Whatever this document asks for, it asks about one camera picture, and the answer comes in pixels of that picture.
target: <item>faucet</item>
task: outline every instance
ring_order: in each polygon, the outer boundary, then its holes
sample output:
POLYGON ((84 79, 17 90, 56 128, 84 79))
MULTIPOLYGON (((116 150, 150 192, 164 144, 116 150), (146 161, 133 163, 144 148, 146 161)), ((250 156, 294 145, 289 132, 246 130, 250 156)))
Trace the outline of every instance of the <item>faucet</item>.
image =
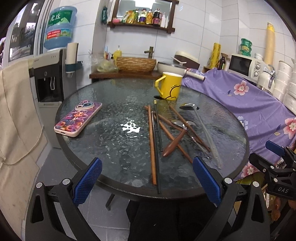
POLYGON ((149 56, 148 56, 148 58, 152 58, 152 56, 153 56, 153 53, 154 53, 154 51, 153 51, 153 47, 151 47, 150 46, 150 49, 149 49, 149 51, 147 50, 147 51, 144 51, 144 53, 149 53, 149 56))

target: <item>mug handle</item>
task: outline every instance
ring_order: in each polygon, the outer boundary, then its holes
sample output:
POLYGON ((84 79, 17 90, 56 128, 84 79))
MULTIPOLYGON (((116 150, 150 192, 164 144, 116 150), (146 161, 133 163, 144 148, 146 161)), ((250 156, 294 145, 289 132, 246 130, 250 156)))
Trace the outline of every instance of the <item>mug handle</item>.
POLYGON ((166 78, 166 76, 162 76, 161 78, 159 78, 158 80, 155 81, 155 84, 154 84, 154 87, 158 90, 158 92, 160 93, 160 95, 162 96, 163 93, 160 91, 158 85, 159 85, 159 82, 164 80, 166 78))

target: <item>textured glass tabletop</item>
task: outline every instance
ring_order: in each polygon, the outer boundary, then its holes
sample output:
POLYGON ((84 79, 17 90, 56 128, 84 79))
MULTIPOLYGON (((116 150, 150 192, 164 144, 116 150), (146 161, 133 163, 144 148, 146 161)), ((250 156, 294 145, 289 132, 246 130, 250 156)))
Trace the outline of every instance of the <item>textured glass tabletop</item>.
MULTIPOLYGON (((156 189, 151 182, 148 113, 145 105, 153 107, 158 92, 154 81, 142 79, 104 80, 88 85, 67 98, 58 112, 62 118, 82 100, 102 102, 102 109, 92 118, 75 138, 63 136, 70 150, 85 164, 94 157, 103 162, 102 174, 119 183, 137 188, 156 189)), ((199 156, 223 177, 234 178, 245 164, 248 156, 248 141, 243 126, 226 108, 215 100, 192 89, 181 87, 179 98, 171 102, 186 119, 195 123, 196 133, 207 143, 205 133, 193 111, 180 110, 183 103, 195 103, 198 113, 209 130, 223 162, 218 169, 211 153, 202 151, 185 135, 180 144, 191 158, 199 156)), ((167 119, 178 119, 168 108, 168 101, 157 100, 159 114, 167 119)), ((165 124, 178 136, 180 133, 165 124)), ((161 130, 163 146, 171 140, 161 130)), ((200 183, 192 170, 192 164, 178 148, 168 157, 159 158, 160 185, 162 190, 192 190, 200 183)))

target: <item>floral phone case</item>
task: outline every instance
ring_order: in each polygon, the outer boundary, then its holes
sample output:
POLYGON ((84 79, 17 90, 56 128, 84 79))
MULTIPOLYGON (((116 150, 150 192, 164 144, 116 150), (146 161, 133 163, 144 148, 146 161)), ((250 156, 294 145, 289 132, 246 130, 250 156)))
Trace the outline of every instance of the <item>floral phone case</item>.
POLYGON ((84 100, 75 106, 75 109, 67 114, 58 124, 54 131, 65 136, 76 137, 101 109, 102 103, 84 100))

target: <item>blue textured pad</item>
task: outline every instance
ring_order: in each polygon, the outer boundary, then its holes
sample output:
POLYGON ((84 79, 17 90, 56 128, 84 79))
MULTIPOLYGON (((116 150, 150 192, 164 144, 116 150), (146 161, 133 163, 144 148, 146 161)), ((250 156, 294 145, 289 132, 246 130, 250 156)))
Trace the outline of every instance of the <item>blue textured pad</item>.
POLYGON ((200 181, 208 199, 217 206, 221 203, 220 187, 198 157, 193 159, 193 171, 200 181))
POLYGON ((78 206, 82 204, 87 199, 89 193, 91 192, 96 180, 102 172, 102 161, 97 158, 93 165, 88 169, 86 174, 81 178, 74 190, 73 202, 78 206))
POLYGON ((284 156, 285 155, 285 150, 283 147, 271 142, 267 141, 265 143, 266 149, 272 151, 273 153, 277 154, 278 156, 284 156))

